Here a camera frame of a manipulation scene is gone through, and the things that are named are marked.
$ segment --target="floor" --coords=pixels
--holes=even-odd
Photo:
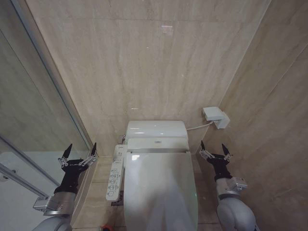
[[[110,206],[105,200],[112,157],[100,157],[89,189],[87,199],[73,224],[74,231],[97,231],[101,225],[114,226],[115,231],[126,231],[122,206]],[[202,172],[195,155],[192,155],[198,194],[198,231],[222,231],[216,215],[216,201],[203,181]]]

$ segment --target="toilet lid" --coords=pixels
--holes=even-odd
[[[127,153],[128,231],[195,231],[197,194],[190,153]]]

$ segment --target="metal handrail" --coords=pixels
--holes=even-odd
[[[11,142],[9,142],[7,139],[2,137],[0,135],[0,140],[2,140],[7,146],[9,146],[14,154],[18,156],[20,159],[22,159],[25,163],[30,165],[33,169],[38,171],[40,174],[42,174],[44,177],[46,177],[48,180],[50,180],[52,183],[54,183],[56,186],[59,186],[59,182],[56,181],[52,176],[50,176],[44,169],[42,169],[37,163],[35,163],[31,158],[29,158],[23,151],[16,148]]]
[[[48,196],[46,193],[26,181],[24,178],[18,176],[16,173],[14,173],[12,170],[4,166],[0,163],[0,172],[5,175],[6,177],[14,180],[16,183],[24,186],[25,188],[29,189],[31,192],[35,193],[38,196]]]

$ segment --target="bidet control panel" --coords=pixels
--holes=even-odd
[[[122,173],[123,173],[123,161],[126,156],[127,145],[118,144],[115,146],[114,158],[110,169],[106,200],[117,201],[119,199]]]

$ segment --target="toilet bowl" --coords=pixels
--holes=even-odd
[[[197,230],[197,194],[184,123],[130,121],[125,144],[127,230]]]

